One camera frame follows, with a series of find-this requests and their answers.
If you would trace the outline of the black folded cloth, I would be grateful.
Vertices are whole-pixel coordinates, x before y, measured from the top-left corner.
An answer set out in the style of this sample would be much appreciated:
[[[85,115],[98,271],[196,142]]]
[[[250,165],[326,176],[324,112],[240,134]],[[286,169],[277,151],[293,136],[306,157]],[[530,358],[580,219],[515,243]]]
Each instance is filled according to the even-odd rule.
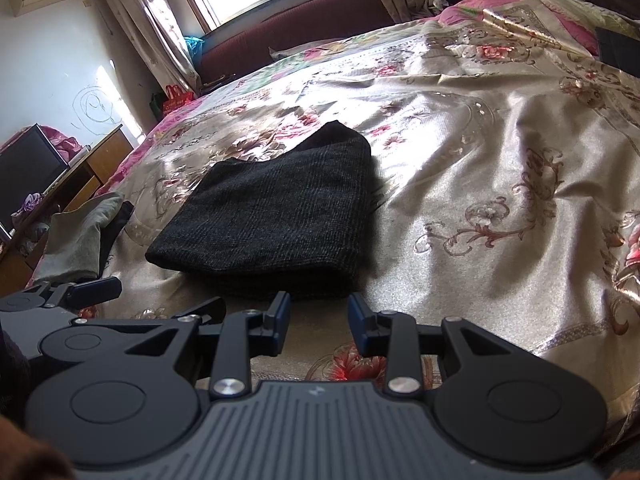
[[[596,37],[600,61],[623,72],[640,77],[640,41],[597,27]]]

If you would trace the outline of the black monitor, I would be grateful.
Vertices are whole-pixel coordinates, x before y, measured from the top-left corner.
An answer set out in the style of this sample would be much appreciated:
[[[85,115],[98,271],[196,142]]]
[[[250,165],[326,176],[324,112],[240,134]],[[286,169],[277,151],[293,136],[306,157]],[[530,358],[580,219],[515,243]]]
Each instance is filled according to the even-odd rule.
[[[40,125],[33,125],[6,144],[0,156],[1,225],[13,229],[11,214],[17,212],[29,194],[42,194],[68,163],[49,141]]]

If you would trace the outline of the maroon padded window bench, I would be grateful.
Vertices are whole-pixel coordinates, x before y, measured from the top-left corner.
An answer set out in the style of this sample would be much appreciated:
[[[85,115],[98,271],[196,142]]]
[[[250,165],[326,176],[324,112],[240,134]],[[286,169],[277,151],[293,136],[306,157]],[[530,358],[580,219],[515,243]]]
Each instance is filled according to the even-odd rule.
[[[393,24],[381,0],[273,0],[205,35],[196,71],[202,84],[233,80],[271,64],[274,51]]]

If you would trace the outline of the red shopping bag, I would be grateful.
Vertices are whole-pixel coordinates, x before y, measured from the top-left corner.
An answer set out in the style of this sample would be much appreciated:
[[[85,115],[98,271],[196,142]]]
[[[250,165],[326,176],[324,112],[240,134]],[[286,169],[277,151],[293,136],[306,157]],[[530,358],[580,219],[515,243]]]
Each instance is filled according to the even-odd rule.
[[[165,96],[166,100],[162,103],[164,116],[196,100],[196,95],[192,90],[184,90],[178,84],[168,84],[165,87]]]

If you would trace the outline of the wooden desk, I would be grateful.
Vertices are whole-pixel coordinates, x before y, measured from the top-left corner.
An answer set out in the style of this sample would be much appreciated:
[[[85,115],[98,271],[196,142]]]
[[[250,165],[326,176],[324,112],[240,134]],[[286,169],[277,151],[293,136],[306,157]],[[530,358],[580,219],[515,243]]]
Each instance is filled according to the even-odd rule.
[[[24,288],[44,252],[48,234],[43,233],[35,247],[24,254],[18,249],[27,231],[47,214],[75,210],[91,198],[115,173],[134,148],[118,125],[82,155],[43,194],[11,239],[1,246],[1,295]]]

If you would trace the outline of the left beige curtain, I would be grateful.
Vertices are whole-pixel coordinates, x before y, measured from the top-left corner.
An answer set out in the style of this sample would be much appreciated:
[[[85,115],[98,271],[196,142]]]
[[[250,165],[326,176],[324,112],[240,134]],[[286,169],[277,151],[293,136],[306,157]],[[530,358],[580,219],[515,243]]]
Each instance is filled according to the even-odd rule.
[[[105,1],[161,87],[200,90],[200,75],[167,0]]]

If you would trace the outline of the teal plastic bag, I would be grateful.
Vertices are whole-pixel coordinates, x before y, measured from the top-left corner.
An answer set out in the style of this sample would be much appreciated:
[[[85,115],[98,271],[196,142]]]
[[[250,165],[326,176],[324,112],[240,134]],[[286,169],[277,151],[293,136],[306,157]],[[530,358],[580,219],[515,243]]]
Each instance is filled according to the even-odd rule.
[[[186,47],[188,48],[193,67],[196,70],[200,70],[205,41],[202,38],[193,36],[184,36],[183,39],[186,43]]]

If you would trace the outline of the floral satin bedspread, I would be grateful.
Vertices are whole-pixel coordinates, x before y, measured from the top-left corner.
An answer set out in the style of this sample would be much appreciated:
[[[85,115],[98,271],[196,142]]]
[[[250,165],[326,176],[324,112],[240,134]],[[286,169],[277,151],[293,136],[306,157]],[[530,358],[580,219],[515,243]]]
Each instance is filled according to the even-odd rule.
[[[462,316],[639,417],[639,81],[597,55],[639,25],[585,0],[462,0],[434,18],[289,56],[172,113],[108,187],[134,205],[87,318],[203,300],[145,252],[206,172],[264,162],[338,120],[376,181],[361,289],[419,322]]]

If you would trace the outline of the grey green garment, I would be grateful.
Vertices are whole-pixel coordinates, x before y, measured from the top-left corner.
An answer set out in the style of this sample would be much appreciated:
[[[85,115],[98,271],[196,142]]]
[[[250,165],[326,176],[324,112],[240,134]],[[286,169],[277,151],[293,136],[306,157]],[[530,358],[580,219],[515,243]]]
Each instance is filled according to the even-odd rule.
[[[122,194],[108,192],[90,198],[75,210],[55,214],[32,284],[80,283],[99,278],[133,212],[134,205]]]

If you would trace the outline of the dark grey knit pants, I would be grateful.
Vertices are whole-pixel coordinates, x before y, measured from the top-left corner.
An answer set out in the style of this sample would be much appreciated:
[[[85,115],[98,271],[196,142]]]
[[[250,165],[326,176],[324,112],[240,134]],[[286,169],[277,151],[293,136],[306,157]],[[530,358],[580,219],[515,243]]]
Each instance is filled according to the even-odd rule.
[[[344,297],[358,287],[373,180],[368,140],[328,122],[274,159],[217,162],[145,259],[228,299]]]

